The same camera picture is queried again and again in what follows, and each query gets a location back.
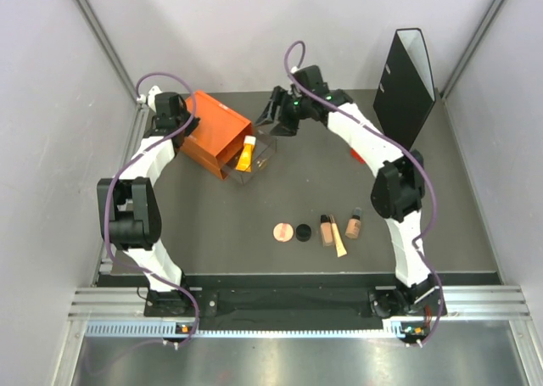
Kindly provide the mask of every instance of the metal floor panel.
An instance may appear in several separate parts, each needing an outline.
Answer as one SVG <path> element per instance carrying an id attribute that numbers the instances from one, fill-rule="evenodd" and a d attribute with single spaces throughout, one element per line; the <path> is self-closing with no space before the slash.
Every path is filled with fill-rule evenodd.
<path id="1" fill-rule="evenodd" d="M 141 339 L 85 338 L 74 386 L 527 385 L 507 322 L 444 322 L 420 349 L 367 339 L 195 339 L 175 352 L 143 346 L 90 376 Z"/>

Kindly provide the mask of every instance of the compact powder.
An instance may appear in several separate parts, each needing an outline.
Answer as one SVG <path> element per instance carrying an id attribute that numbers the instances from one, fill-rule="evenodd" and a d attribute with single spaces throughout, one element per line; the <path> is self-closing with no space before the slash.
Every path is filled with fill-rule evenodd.
<path id="1" fill-rule="evenodd" d="M 279 242 L 288 242 L 294 235 L 294 229 L 288 223 L 278 223 L 273 228 L 273 237 Z"/>

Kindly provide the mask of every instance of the concealer tube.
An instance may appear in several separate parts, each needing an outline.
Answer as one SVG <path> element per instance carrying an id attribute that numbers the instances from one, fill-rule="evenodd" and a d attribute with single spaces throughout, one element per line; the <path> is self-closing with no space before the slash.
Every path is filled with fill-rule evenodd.
<path id="1" fill-rule="evenodd" d="M 347 230 L 345 231 L 345 236 L 349 239 L 357 239 L 360 233 L 360 228 L 362 226 L 361 221 L 362 210 L 360 208 L 355 208 L 353 211 L 353 216 L 349 219 L 349 224 L 347 225 Z"/>
<path id="2" fill-rule="evenodd" d="M 328 215 L 321 215 L 322 246 L 333 245 L 332 224 Z"/>
<path id="3" fill-rule="evenodd" d="M 332 234 L 333 234 L 333 240 L 336 243 L 336 253 L 338 254 L 338 257 L 347 255 L 347 250 L 345 249 L 345 246 L 343 245 L 343 242 L 341 241 L 341 235 L 339 235 L 338 225 L 336 224 L 336 220 L 333 218 L 333 216 L 330 216 L 330 221 L 332 222 Z"/>

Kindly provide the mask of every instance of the makeup foundation bottle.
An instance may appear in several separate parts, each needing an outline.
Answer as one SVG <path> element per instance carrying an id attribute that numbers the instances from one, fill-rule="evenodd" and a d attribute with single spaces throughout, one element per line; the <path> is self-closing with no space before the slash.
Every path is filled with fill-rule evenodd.
<path id="1" fill-rule="evenodd" d="M 332 224 L 328 215 L 321 215 L 322 246 L 333 245 Z"/>
<path id="2" fill-rule="evenodd" d="M 349 219 L 349 224 L 347 225 L 347 231 L 345 231 L 345 236 L 349 239 L 357 239 L 358 234 L 360 233 L 362 221 L 362 210 L 360 208 L 355 208 L 353 211 L 353 216 Z"/>

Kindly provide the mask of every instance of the yellow bottle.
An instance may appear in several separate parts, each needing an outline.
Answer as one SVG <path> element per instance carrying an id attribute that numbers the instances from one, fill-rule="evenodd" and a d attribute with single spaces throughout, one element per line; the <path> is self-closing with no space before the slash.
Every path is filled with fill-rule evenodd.
<path id="1" fill-rule="evenodd" d="M 236 165 L 236 170 L 251 172 L 251 163 L 253 161 L 253 150 L 256 145 L 256 137 L 245 136 L 244 151 L 241 152 L 241 156 Z"/>

